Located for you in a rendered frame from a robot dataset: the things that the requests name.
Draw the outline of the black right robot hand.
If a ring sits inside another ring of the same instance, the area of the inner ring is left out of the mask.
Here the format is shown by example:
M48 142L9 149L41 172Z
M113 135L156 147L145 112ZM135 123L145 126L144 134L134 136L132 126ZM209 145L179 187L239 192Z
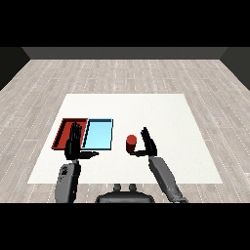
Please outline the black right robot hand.
M144 150L138 150L132 152L132 155L136 155L137 157L140 156L156 156L157 155L157 147L154 142L154 140L150 137L149 131L147 127L144 127L144 129L141 131L141 136L143 138L145 149Z

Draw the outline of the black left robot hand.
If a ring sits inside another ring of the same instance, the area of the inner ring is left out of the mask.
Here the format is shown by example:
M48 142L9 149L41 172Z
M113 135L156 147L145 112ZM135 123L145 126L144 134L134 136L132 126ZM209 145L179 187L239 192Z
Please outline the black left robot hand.
M96 151L81 150L81 132L82 126L74 122L70 127L69 138L64 148L64 156L67 160L90 159L98 155Z

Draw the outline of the small red can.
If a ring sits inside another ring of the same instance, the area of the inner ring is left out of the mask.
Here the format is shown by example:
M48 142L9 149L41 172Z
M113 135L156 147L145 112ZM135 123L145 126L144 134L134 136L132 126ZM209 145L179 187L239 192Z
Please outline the small red can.
M137 143L137 137L134 135L129 135L126 139L126 151L131 153L135 150Z

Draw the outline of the red shallow open box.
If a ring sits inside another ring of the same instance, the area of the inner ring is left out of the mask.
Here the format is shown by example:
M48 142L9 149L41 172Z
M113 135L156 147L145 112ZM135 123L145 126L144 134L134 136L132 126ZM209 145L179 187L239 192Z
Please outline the red shallow open box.
M55 136L51 149L64 150L66 141L68 140L70 135L70 128L73 123L76 123L82 127L81 136L84 136L87 121L87 118L64 118Z

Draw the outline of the dark grey robot body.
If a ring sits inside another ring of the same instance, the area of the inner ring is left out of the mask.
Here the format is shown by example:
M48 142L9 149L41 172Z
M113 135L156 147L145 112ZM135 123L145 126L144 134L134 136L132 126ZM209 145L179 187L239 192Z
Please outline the dark grey robot body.
M120 184L115 184L112 192L99 195L96 203L154 203L151 195L137 191L135 184L129 185L128 191L122 191Z

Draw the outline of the light blue shallow open box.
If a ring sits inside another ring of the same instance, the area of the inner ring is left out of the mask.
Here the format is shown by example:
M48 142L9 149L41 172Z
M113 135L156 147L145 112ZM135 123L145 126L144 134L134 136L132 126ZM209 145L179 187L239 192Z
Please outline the light blue shallow open box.
M90 118L84 132L83 150L111 150L113 120Z

